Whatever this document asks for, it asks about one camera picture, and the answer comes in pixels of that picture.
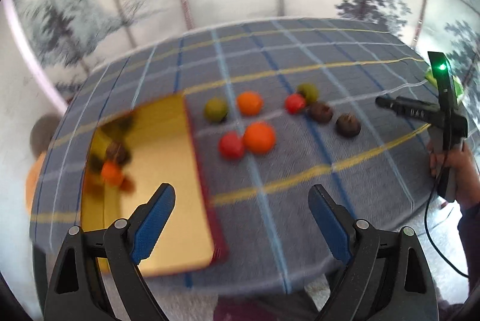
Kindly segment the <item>person's right hand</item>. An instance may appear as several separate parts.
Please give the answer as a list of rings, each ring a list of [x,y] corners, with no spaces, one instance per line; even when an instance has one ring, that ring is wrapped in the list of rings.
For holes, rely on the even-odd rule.
[[[468,210],[479,204],[479,172],[476,161],[466,142],[461,148],[434,153],[433,143],[430,149],[430,174],[437,175],[437,169],[443,167],[449,170],[452,178],[451,190],[448,190],[445,199],[448,202],[456,201],[462,210]]]

